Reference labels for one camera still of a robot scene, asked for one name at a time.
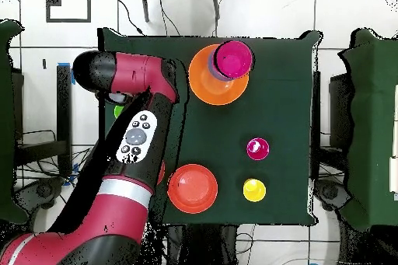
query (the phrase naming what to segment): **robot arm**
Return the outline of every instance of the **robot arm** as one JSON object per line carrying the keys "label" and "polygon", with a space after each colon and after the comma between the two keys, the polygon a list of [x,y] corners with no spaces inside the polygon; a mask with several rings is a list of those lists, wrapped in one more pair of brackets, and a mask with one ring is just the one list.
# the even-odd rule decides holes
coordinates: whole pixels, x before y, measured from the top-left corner
{"label": "robot arm", "polygon": [[120,115],[129,121],[115,131],[121,129],[116,121],[108,134],[114,146],[106,151],[82,224],[67,234],[20,235],[5,247],[0,265],[134,265],[177,101],[174,68],[161,58],[113,52],[88,51],[75,59],[74,76],[83,88],[137,95]]}

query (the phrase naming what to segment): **dark green table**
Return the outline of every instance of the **dark green table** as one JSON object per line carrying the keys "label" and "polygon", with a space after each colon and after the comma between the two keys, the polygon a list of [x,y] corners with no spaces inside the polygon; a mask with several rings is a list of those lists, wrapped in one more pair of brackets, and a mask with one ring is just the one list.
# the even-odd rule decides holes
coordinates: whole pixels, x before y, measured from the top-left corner
{"label": "dark green table", "polygon": [[[99,47],[103,41],[106,51],[171,58],[177,63],[180,102],[173,108],[166,144],[166,175],[152,199],[152,208],[163,223],[315,223],[307,200],[312,50],[320,39],[318,32],[306,32],[299,39],[239,38],[255,55],[249,85],[235,102],[211,106],[190,91],[188,68],[200,49],[230,39],[122,37],[107,28],[99,31]],[[106,106],[105,120],[107,133],[114,121],[112,105]],[[270,144],[269,156],[258,162],[246,154],[247,142],[255,137]],[[184,214],[166,199],[170,174],[187,163],[206,166],[218,181],[217,199],[200,214]],[[248,178],[265,183],[267,195],[262,201],[251,203],[243,196],[243,182]]]}

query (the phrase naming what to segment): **orange plate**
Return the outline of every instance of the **orange plate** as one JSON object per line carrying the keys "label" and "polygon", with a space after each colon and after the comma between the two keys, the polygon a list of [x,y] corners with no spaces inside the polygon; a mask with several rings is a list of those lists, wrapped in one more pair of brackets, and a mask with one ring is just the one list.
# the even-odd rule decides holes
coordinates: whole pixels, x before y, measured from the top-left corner
{"label": "orange plate", "polygon": [[169,180],[171,202],[188,214],[208,209],[217,197],[217,180],[210,170],[190,164],[180,167]]}
{"label": "orange plate", "polygon": [[243,94],[249,82],[249,74],[232,81],[220,81],[208,70],[208,58],[218,44],[203,48],[190,63],[190,88],[207,104],[230,104]]}

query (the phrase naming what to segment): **blue tape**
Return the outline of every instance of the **blue tape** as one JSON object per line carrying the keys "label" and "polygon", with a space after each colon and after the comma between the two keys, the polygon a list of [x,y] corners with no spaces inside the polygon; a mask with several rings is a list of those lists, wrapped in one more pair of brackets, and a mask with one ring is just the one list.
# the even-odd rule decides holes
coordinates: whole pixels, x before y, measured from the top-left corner
{"label": "blue tape", "polygon": [[[70,63],[58,63],[58,66],[68,66],[71,67]],[[71,82],[73,85],[76,84],[75,77],[73,76],[73,71],[71,71]]]}
{"label": "blue tape", "polygon": [[[73,165],[72,172],[74,172],[74,173],[78,173],[78,172],[79,172],[79,164],[78,164],[78,163],[75,163],[75,164]],[[70,177],[69,177],[69,180],[73,182],[73,181],[75,180],[75,178],[76,178],[76,177],[74,177],[74,176],[70,176]],[[69,185],[71,185],[69,182],[65,182],[65,183],[64,183],[64,187],[67,187],[67,186],[69,186]]]}

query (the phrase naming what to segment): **red plate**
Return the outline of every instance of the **red plate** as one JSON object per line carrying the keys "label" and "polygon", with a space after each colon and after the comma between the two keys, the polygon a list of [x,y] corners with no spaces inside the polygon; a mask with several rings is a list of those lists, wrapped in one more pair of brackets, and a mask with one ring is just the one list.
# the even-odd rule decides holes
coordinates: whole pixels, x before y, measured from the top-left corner
{"label": "red plate", "polygon": [[190,164],[180,167],[171,176],[167,194],[181,211],[198,214],[213,205],[217,189],[217,180],[210,170]]}

